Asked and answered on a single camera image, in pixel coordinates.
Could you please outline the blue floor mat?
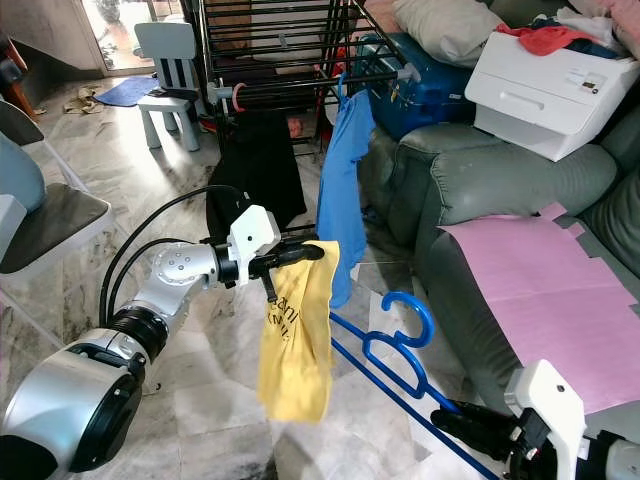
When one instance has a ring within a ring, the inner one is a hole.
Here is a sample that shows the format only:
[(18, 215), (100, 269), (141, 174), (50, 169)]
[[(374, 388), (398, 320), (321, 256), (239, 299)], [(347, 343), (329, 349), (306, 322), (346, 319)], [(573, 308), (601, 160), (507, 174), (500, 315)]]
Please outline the blue floor mat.
[(96, 93), (93, 99), (114, 108), (133, 108), (142, 97), (147, 96), (156, 87), (159, 87), (159, 81), (154, 77), (128, 77), (109, 90)]

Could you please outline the light blue child chair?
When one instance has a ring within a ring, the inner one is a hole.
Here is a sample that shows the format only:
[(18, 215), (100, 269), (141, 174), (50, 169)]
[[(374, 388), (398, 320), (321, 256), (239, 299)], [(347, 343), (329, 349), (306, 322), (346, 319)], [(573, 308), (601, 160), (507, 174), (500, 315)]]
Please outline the light blue child chair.
[(187, 23), (146, 22), (134, 27), (142, 54), (154, 60), (157, 87), (163, 95), (143, 96), (136, 106), (140, 110), (146, 145), (161, 146), (154, 124), (154, 115), (160, 115), (165, 131), (178, 132), (180, 142), (189, 151), (200, 150), (195, 108), (200, 87), (195, 76), (195, 29)]

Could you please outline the beige pillow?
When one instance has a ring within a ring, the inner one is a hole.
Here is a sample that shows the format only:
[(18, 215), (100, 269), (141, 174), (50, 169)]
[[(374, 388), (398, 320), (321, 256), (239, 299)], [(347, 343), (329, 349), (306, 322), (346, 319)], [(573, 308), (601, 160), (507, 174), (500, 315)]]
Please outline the beige pillow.
[(394, 0), (403, 32), (440, 63), (475, 68), (502, 19), (479, 0)]

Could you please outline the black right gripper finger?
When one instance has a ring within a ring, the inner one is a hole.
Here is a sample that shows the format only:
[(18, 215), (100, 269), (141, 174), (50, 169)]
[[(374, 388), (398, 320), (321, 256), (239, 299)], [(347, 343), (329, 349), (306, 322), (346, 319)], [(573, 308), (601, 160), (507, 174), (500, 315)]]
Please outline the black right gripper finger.
[[(435, 426), (435, 413), (430, 415), (431, 424)], [(509, 456), (509, 436), (454, 436), (474, 451), (488, 454), (493, 460), (507, 460)]]
[(452, 436), (512, 436), (521, 428), (518, 416), (468, 402), (440, 407), (435, 411), (435, 426)]

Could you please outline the black garment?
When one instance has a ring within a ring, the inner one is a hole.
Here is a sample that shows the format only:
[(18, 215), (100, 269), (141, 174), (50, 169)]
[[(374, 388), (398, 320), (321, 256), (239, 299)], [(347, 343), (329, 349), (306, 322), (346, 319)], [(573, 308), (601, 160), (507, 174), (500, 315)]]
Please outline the black garment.
[(282, 111), (243, 111), (216, 122), (219, 164), (212, 172), (215, 189), (205, 195), (206, 224), (215, 241), (228, 237), (230, 224), (247, 209), (260, 205), (280, 228), (305, 214), (305, 192), (288, 122)]

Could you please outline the red cloth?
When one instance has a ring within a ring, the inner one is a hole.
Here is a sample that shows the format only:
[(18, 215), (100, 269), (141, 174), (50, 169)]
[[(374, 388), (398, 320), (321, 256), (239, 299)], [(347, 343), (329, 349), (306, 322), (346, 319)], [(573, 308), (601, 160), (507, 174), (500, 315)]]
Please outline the red cloth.
[(498, 27), (495, 27), (495, 32), (516, 37), (518, 44), (536, 56), (550, 55), (554, 51), (570, 46), (572, 42), (577, 40), (584, 40), (588, 44), (594, 44), (596, 41), (596, 38), (589, 33), (566, 26), (511, 28), (506, 24), (498, 24)]

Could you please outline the pink foam mat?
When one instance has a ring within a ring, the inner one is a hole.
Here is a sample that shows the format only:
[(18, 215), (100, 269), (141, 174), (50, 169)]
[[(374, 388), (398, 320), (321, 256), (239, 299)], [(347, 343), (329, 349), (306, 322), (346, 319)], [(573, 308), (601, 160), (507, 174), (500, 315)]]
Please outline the pink foam mat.
[(586, 413), (640, 401), (637, 300), (603, 259), (561, 227), (559, 204), (445, 227), (521, 364), (550, 362)]

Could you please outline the brown wooden post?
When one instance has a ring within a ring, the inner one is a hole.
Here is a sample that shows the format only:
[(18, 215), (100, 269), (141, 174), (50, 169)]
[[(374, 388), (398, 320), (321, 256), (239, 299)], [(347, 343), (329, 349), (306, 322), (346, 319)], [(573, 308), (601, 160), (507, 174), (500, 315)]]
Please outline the brown wooden post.
[(20, 79), (22, 79), (23, 70), (19, 67), (17, 61), (12, 58), (10, 52), (4, 52), (0, 59), (0, 78), (1, 93), (3, 99), (9, 104), (17, 106), (23, 113), (29, 114), (29, 105), (26, 95), (20, 91)]

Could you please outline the light blue cushion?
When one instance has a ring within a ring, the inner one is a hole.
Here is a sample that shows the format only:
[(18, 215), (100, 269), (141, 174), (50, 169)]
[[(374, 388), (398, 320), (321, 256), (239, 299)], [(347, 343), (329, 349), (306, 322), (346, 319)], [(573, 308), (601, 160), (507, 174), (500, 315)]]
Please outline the light blue cushion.
[(0, 193), (12, 195), (28, 212), (45, 200), (45, 179), (35, 160), (17, 143), (0, 134)]

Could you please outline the blue hard suitcase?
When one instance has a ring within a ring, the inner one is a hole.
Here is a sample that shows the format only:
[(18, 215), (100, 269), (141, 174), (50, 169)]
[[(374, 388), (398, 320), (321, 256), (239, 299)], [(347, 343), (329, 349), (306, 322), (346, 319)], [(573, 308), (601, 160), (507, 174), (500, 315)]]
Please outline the blue hard suitcase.
[(375, 122), (399, 140), (425, 125), (471, 123), (475, 104), (465, 97), (470, 69), (435, 60), (407, 33), (390, 33), (384, 41), (370, 32), (352, 47), (352, 73), (375, 76), (411, 65), (404, 78), (366, 82)]

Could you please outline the beige rag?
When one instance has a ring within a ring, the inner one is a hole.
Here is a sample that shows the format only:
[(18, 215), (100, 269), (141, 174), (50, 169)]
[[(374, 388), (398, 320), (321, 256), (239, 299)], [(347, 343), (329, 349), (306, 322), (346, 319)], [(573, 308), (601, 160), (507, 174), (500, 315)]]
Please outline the beige rag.
[(105, 109), (105, 105), (96, 99), (102, 90), (101, 84), (87, 84), (79, 87), (76, 93), (63, 105), (64, 114), (97, 114)]

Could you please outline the white folding chair grey seat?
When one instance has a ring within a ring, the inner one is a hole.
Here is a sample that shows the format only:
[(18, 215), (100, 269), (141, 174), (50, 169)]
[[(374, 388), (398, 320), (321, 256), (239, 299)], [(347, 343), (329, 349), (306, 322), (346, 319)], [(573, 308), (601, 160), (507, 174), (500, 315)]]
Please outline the white folding chair grey seat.
[(46, 134), (17, 106), (0, 102), (0, 133), (22, 148), (35, 146), (59, 166), (64, 182), (45, 184), (40, 209), (28, 212), (0, 262), (3, 282), (29, 282), (64, 257), (116, 227), (113, 207), (93, 195), (72, 165), (52, 147)]

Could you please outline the yellow shirt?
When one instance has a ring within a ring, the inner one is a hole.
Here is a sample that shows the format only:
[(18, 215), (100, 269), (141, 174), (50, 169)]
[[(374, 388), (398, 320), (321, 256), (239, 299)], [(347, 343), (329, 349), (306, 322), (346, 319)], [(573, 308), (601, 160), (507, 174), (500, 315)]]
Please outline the yellow shirt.
[(319, 422), (332, 393), (332, 283), (338, 243), (308, 241), (324, 247), (306, 282), (275, 285), (262, 326), (257, 398), (273, 421)]

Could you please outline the white plastic drawer box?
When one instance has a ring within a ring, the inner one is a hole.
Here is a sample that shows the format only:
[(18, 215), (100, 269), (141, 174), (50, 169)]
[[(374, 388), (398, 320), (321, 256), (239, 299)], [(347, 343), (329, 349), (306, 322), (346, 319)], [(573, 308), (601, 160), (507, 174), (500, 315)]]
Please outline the white plastic drawer box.
[(640, 78), (640, 61), (572, 50), (531, 54), (518, 38), (490, 33), (465, 90), (474, 127), (552, 161), (603, 131)]

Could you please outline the blue garment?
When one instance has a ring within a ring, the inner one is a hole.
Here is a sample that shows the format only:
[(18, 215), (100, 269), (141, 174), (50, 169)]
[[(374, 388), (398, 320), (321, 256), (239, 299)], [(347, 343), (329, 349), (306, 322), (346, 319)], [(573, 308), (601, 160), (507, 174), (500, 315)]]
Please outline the blue garment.
[(348, 302), (355, 284), (352, 271), (367, 248), (358, 161), (369, 154), (375, 125), (369, 91), (358, 91), (340, 102), (337, 123), (326, 147), (317, 197), (316, 233), (320, 241), (338, 243), (339, 259), (330, 300), (334, 310)]

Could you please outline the grey leather sofa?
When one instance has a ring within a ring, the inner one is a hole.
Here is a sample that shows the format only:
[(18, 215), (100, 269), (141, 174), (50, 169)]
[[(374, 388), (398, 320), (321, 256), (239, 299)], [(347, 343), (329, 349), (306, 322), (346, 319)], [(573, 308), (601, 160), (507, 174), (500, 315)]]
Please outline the grey leather sofa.
[(640, 108), (614, 116), (598, 140), (558, 161), (471, 125), (428, 125), (399, 141), (375, 131), (358, 174), (394, 242), (411, 248), (431, 311), (484, 404), (503, 406), (520, 362), (451, 225), (561, 205), (559, 224), (582, 228), (581, 247), (621, 280), (640, 317)]

